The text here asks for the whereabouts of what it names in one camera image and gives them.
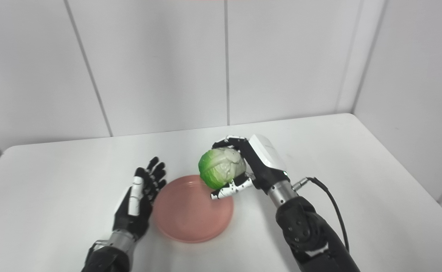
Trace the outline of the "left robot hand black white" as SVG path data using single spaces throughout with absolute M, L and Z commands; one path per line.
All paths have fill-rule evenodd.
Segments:
M 150 160 L 146 168 L 136 169 L 132 185 L 114 214 L 114 231 L 127 231 L 135 241 L 145 235 L 155 199 L 167 184 L 165 175 L 165 163 L 157 156 Z

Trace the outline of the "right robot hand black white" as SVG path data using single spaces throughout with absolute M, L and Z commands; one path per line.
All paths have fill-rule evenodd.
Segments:
M 236 175 L 221 189 L 214 190 L 211 199 L 227 198 L 250 187 L 263 190 L 276 207 L 297 196 L 286 166 L 266 137 L 254 134 L 247 139 L 229 135 L 212 145 L 212 149 L 222 147 L 238 151 L 251 171 Z

